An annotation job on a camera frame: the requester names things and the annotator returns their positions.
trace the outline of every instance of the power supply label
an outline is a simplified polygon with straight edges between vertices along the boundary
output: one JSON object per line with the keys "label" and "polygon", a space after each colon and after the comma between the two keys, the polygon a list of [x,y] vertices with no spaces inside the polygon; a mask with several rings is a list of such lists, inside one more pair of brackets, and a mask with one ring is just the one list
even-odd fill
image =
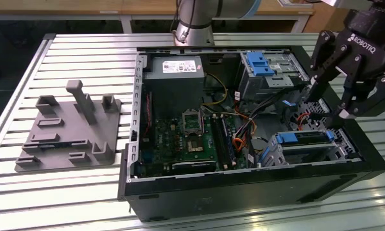
{"label": "power supply label", "polygon": [[163,63],[163,73],[198,72],[195,60],[166,61]]}

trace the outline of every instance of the green circuit board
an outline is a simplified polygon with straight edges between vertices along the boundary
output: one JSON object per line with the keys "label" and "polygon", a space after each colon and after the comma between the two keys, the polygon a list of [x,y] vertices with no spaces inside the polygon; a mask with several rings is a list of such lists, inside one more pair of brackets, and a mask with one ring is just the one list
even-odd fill
{"label": "green circuit board", "polygon": [[[186,118],[188,128],[196,128],[194,116]],[[166,170],[172,164],[182,162],[218,162],[218,151],[214,143],[211,118],[204,117],[203,134],[184,134],[183,118],[170,120],[156,120],[155,124],[155,142],[154,147],[142,151],[140,168],[142,177],[159,177],[164,175]],[[228,134],[234,134],[235,120],[231,116],[226,119],[228,125]],[[247,160],[243,156],[238,158],[236,169],[246,168]]]}
{"label": "green circuit board", "polygon": [[155,163],[171,163],[190,160],[216,160],[211,124],[204,120],[204,133],[184,135],[182,118],[156,121]]}

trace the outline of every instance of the aluminum table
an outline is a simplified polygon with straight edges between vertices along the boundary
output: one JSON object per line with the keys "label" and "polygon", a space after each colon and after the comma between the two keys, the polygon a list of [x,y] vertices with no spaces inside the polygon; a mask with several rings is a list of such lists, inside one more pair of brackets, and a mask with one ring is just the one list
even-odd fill
{"label": "aluminum table", "polygon": [[[302,45],[312,54],[318,34],[216,34],[216,45]],[[385,230],[385,173],[359,182],[326,201],[142,223],[118,202],[122,154],[110,167],[52,173],[16,173],[40,95],[58,100],[70,79],[82,79],[94,100],[123,101],[118,150],[128,141],[136,47],[172,46],[170,34],[58,35],[44,39],[0,117],[0,230]],[[343,77],[334,88],[343,92]],[[359,123],[385,158],[385,113]]]}

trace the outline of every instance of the blue connector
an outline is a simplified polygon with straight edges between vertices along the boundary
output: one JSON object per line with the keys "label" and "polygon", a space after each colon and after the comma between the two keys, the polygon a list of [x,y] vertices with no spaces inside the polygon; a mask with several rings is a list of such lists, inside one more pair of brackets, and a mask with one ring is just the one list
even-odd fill
{"label": "blue connector", "polygon": [[287,100],[283,100],[283,103],[286,103],[288,106],[295,107],[298,104],[296,103],[291,103]]}
{"label": "blue connector", "polygon": [[292,132],[279,133],[276,135],[276,138],[278,138],[279,144],[282,144],[282,143],[296,143],[298,142],[298,136]]}
{"label": "blue connector", "polygon": [[327,131],[327,136],[328,136],[328,139],[330,139],[331,141],[335,140],[335,135],[334,135],[334,132],[332,132],[332,131]]}

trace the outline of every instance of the motherboard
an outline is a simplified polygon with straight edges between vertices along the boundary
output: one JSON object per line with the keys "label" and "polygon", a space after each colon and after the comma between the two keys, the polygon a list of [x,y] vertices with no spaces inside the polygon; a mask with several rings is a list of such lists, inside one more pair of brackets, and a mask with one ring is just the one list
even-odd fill
{"label": "motherboard", "polygon": [[[232,147],[235,131],[231,116],[202,116],[196,111],[187,111],[182,117],[158,119],[154,138],[144,139],[148,145],[142,149],[142,177],[244,168],[246,159]],[[227,153],[222,150],[226,143]]]}

